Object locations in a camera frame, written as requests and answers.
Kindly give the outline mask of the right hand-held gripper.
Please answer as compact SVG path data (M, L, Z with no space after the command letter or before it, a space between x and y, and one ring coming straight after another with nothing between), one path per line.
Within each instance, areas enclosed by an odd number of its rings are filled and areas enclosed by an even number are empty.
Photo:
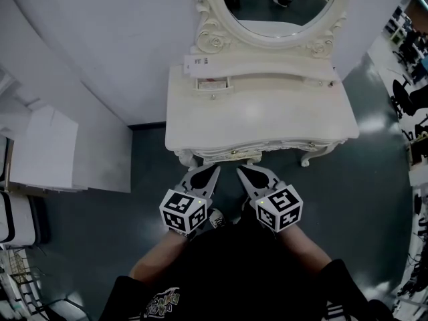
M273 171L256 165L240 165L237 174L263 226L281 232L299 222L304 202L292 185L280 182Z

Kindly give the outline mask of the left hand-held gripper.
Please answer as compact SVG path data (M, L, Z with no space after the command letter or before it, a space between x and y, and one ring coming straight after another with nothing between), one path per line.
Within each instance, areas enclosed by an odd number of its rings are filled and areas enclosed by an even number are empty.
M181 183L169 189L159 210L169 229L188 236L207 220L221 168L216 164L203 165L189 171Z

